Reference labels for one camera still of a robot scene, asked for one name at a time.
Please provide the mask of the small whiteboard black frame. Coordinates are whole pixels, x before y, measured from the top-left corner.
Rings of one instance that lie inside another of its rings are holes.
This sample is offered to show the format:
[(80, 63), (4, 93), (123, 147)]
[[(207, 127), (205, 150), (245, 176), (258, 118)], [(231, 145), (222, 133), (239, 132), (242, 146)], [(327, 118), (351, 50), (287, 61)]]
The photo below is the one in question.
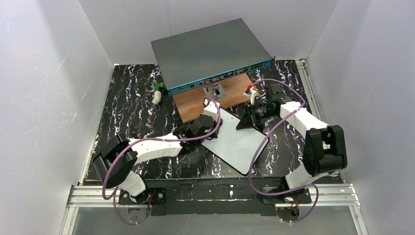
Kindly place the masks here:
[(240, 119), (225, 109), (220, 112), (223, 123), (217, 138), (203, 141), (202, 146), (238, 173), (247, 176), (254, 153), (265, 134), (254, 128), (237, 130)]

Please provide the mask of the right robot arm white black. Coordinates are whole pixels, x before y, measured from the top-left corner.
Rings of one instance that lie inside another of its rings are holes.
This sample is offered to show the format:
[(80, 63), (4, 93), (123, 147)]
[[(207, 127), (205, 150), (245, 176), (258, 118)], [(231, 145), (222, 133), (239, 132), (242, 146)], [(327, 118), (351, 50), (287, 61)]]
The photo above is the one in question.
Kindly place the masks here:
[(285, 95), (279, 84), (265, 87), (265, 100), (260, 99), (253, 85), (249, 85), (243, 95), (248, 96), (250, 101), (244, 105), (244, 115), (237, 124), (237, 130), (263, 130), (263, 119), (278, 116), (292, 125), (304, 138), (302, 164), (284, 176), (278, 188), (270, 192), (269, 196), (281, 195), (285, 191), (292, 192), (347, 167), (342, 127), (329, 125), (313, 116), (304, 108), (304, 101), (297, 102)]

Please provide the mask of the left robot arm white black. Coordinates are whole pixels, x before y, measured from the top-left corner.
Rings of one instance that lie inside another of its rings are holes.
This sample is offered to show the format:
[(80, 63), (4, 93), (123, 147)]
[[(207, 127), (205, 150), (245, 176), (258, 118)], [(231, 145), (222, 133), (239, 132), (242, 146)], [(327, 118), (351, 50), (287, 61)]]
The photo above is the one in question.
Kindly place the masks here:
[(146, 191), (146, 183), (134, 173), (135, 165), (192, 152), (204, 140), (216, 138), (220, 125), (217, 114), (201, 114), (191, 124), (162, 137), (135, 140), (117, 134), (96, 151), (92, 163), (104, 190), (118, 187), (136, 197)]

